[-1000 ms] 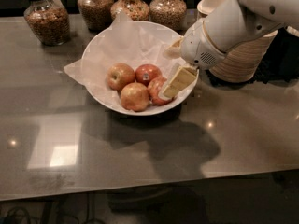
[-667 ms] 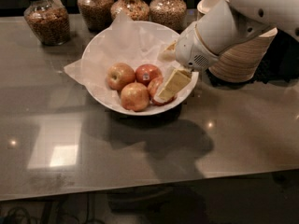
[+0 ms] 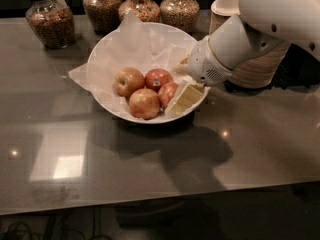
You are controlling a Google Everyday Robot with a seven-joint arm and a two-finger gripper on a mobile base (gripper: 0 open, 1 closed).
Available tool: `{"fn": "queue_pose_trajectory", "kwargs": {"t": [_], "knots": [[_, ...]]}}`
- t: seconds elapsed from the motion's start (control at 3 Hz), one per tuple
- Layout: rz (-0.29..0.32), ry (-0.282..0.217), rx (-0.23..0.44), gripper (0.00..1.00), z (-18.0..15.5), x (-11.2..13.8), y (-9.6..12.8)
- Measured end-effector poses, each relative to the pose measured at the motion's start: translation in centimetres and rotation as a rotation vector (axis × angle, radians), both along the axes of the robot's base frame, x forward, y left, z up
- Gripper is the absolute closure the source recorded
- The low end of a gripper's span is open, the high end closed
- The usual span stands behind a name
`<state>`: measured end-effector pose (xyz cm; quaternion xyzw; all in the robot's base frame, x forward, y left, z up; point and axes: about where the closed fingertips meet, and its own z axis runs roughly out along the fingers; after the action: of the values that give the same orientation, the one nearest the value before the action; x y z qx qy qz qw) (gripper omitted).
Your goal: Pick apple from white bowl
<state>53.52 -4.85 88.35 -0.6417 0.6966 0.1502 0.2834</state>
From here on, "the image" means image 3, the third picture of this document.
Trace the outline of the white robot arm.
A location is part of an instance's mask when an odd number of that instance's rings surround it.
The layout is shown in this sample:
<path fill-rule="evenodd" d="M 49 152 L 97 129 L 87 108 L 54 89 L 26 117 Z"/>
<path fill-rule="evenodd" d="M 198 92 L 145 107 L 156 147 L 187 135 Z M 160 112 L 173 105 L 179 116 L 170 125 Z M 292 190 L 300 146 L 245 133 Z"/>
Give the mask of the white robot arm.
<path fill-rule="evenodd" d="M 207 87 L 225 81 L 242 62 L 260 57 L 283 42 L 320 60 L 320 0 L 239 0 L 239 11 L 199 41 L 174 67 L 191 80 L 179 85 L 166 115 L 182 116 L 191 111 Z"/>

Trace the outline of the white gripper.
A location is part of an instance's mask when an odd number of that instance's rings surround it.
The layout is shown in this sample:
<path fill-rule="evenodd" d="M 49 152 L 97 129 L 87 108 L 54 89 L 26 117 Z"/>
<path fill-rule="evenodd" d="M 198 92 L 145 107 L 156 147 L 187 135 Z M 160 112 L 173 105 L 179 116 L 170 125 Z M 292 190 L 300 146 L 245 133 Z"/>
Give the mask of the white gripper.
<path fill-rule="evenodd" d="M 183 58 L 173 67 L 177 75 L 189 74 L 194 80 L 205 85 L 217 85 L 231 76 L 232 71 L 218 61 L 209 43 L 209 37 L 199 41 L 189 57 Z M 180 116 L 191 109 L 204 97 L 205 88 L 195 82 L 183 80 L 165 109 L 168 116 Z"/>

